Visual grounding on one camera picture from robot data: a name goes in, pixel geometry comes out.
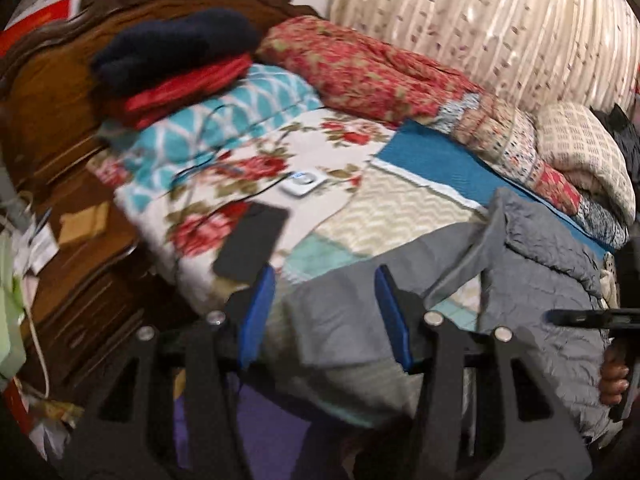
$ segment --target metal screw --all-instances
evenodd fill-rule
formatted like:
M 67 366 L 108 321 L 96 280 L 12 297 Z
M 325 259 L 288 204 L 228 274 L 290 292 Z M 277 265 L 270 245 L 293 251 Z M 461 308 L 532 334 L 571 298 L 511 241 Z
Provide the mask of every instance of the metal screw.
M 424 315 L 424 322 L 427 325 L 440 326 L 443 321 L 444 316 L 441 313 L 436 312 L 435 310 L 430 310 Z
M 505 326 L 499 326 L 494 330 L 494 335 L 498 341 L 507 343 L 511 341 L 511 338 L 513 337 L 513 332 Z
M 156 331 L 150 326 L 141 326 L 136 333 L 140 341 L 151 341 L 156 335 Z
M 210 325 L 222 325 L 225 322 L 225 313 L 220 310 L 212 310 L 207 314 L 207 323 Z

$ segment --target red folded cloth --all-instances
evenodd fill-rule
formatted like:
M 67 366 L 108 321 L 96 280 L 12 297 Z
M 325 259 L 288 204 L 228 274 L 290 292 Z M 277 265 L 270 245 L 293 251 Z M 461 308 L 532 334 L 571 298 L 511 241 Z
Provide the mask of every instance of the red folded cloth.
M 246 74 L 249 54 L 226 57 L 216 63 L 173 76 L 131 97 L 107 97 L 101 111 L 125 126 L 143 130 L 167 115 L 202 101 Z

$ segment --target beige striped curtain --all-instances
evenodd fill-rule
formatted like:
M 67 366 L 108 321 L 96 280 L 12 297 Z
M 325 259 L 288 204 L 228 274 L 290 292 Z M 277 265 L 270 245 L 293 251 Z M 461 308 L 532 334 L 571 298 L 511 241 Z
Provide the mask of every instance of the beige striped curtain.
M 330 19 L 420 52 L 524 110 L 629 110 L 640 24 L 625 0 L 332 0 Z

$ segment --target wooden nightstand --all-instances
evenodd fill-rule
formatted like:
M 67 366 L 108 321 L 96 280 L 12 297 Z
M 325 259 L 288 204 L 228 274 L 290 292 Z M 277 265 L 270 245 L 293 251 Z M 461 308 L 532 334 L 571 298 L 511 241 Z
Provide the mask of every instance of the wooden nightstand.
M 56 237 L 60 215 L 105 200 L 112 192 L 82 170 L 59 184 L 38 211 L 52 207 Z M 50 396 L 84 405 L 116 351 L 137 328 L 160 330 L 194 319 L 173 289 L 151 272 L 138 233 L 111 203 L 107 231 L 62 249 L 39 274 L 33 317 L 49 369 Z M 31 340 L 22 325 L 27 362 L 18 376 L 40 391 L 44 377 Z

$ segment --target black handle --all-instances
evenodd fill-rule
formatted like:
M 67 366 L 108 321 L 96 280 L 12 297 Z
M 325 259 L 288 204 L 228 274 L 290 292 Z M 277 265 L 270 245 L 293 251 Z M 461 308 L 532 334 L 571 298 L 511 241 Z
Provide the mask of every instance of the black handle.
M 638 389 L 640 383 L 640 347 L 635 341 L 638 339 L 629 337 L 617 337 L 615 345 L 620 351 L 625 354 L 625 366 L 629 368 L 629 374 L 626 380 L 629 382 L 629 387 L 622 394 L 622 401 L 613 406 L 609 410 L 609 418 L 614 422 L 625 420 L 631 413 L 631 407 L 634 400 L 638 396 Z

